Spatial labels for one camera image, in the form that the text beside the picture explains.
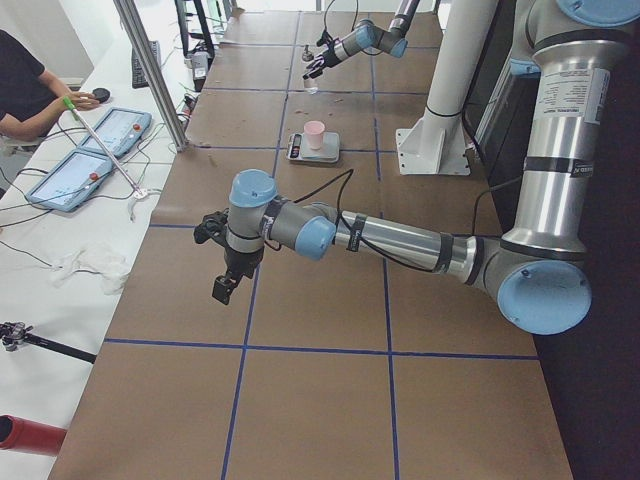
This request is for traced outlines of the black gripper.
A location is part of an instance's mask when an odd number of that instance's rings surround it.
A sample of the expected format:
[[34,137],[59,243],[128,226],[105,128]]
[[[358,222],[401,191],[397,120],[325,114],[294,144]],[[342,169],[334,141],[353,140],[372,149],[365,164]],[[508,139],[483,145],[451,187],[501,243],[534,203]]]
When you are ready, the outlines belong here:
[[242,278],[252,279],[254,277],[255,270],[261,263],[263,255],[263,247],[253,252],[240,252],[226,246],[224,260],[227,269],[225,275],[219,275],[214,279],[212,297],[222,304],[228,304]]
[[311,80],[319,77],[324,68],[333,68],[348,58],[348,53],[344,49],[342,41],[334,41],[329,44],[320,55],[310,62],[303,74],[304,80]]

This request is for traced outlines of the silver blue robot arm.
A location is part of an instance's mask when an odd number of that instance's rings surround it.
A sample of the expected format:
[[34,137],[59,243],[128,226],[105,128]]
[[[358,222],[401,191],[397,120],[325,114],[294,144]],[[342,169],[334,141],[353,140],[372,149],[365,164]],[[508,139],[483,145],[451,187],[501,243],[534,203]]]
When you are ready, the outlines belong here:
[[[322,33],[324,49],[306,66],[316,79],[370,49],[400,58],[420,1],[401,1],[388,28],[359,20],[344,38]],[[498,1],[452,3],[424,114],[397,130],[402,174],[453,174],[449,147],[462,138],[463,110]],[[226,272],[212,297],[227,305],[242,278],[253,278],[269,241],[320,260],[332,245],[380,255],[403,267],[450,274],[486,292],[516,327],[564,332],[587,315],[591,287],[578,238],[611,70],[629,51],[639,1],[516,1],[510,69],[539,74],[514,226],[500,240],[456,237],[278,194],[268,173],[236,174],[229,208],[203,217],[194,240],[224,248]]]
[[401,1],[387,30],[376,26],[369,19],[359,20],[352,30],[344,37],[333,37],[327,30],[327,25],[316,42],[318,47],[325,49],[317,54],[306,66],[303,80],[315,80],[327,68],[333,68],[354,55],[375,49],[396,58],[401,58],[407,48],[406,34],[420,1]]

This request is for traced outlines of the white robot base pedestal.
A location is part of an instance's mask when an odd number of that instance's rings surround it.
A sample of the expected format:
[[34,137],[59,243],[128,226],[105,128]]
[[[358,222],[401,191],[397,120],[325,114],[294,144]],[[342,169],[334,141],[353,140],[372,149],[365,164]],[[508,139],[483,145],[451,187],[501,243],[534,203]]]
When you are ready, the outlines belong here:
[[451,4],[424,114],[412,128],[396,131],[402,175],[471,173],[463,111],[497,5],[497,0]]

